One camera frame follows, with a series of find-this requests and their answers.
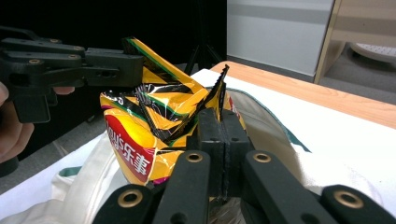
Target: chip bag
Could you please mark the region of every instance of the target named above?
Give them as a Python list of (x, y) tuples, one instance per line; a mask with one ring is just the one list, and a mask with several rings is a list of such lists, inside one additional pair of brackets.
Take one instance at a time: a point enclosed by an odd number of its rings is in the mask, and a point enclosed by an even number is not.
[(126, 53), (144, 56), (142, 84), (101, 93), (107, 134), (130, 183), (160, 184), (186, 150), (200, 110), (214, 108), (218, 120), (222, 108), (237, 114), (225, 88), (228, 66), (208, 90), (138, 39), (125, 38), (123, 43)]

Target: wooden table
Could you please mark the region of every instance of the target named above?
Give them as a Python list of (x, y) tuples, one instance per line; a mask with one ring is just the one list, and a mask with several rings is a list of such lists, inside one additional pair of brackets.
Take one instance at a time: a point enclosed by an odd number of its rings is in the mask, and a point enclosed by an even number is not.
[(326, 106), (348, 115), (396, 129), (396, 105), (390, 105), (358, 95), (337, 91), (291, 77), (263, 71), (240, 63), (222, 62), (211, 70), (221, 72), (225, 64), (230, 66), (229, 77), (278, 91), (307, 102)]

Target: black background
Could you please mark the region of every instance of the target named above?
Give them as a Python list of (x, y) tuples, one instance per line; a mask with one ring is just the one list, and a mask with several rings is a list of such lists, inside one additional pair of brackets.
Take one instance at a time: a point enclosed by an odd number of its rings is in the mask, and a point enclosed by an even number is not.
[[(0, 25), (32, 30), (41, 37), (61, 39), (64, 44), (84, 48), (121, 49), (121, 39), (134, 36), (170, 63), (187, 63), (198, 44), (197, 8), (192, 1), (196, 0), (1, 0)], [(203, 3), (207, 37), (225, 59), (226, 1)], [(50, 108), (51, 121), (35, 125), (29, 145), (19, 159), (90, 116), (102, 113), (99, 93), (103, 90), (108, 88), (82, 87), (70, 95), (58, 96), (59, 104)]]

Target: human hand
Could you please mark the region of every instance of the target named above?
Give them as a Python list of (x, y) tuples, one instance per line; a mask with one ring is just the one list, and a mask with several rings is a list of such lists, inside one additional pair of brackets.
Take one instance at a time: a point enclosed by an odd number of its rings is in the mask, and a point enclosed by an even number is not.
[[(74, 91), (74, 87), (56, 87), (61, 95)], [(7, 87), (0, 82), (0, 163), (19, 155), (26, 147), (33, 133), (33, 123), (20, 123), (14, 104), (6, 102)]]

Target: crumpled snack bag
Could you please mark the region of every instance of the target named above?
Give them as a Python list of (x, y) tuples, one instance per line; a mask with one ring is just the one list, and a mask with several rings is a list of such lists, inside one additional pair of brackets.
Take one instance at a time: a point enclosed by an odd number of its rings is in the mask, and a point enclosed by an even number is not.
[(125, 38), (124, 50), (144, 56), (143, 80), (129, 91), (101, 93), (107, 134), (130, 183), (159, 184), (186, 149), (200, 110), (214, 108), (219, 120), (222, 108), (237, 114), (225, 89), (228, 66), (207, 90), (136, 38)]

